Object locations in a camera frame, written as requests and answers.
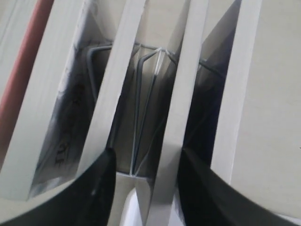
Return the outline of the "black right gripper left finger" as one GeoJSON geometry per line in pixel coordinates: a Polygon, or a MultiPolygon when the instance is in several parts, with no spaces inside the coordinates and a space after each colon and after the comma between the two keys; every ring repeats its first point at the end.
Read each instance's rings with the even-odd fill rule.
{"type": "Polygon", "coordinates": [[[116,184],[117,160],[112,148],[73,183],[40,206],[3,223],[4,226],[105,226],[116,184]]]}

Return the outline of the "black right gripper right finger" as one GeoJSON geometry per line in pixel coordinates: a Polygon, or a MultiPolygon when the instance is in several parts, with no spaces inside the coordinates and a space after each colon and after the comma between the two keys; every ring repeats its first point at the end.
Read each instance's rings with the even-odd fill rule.
{"type": "Polygon", "coordinates": [[[223,181],[191,149],[180,157],[180,203],[187,226],[299,226],[300,219],[275,214],[223,181]]]}

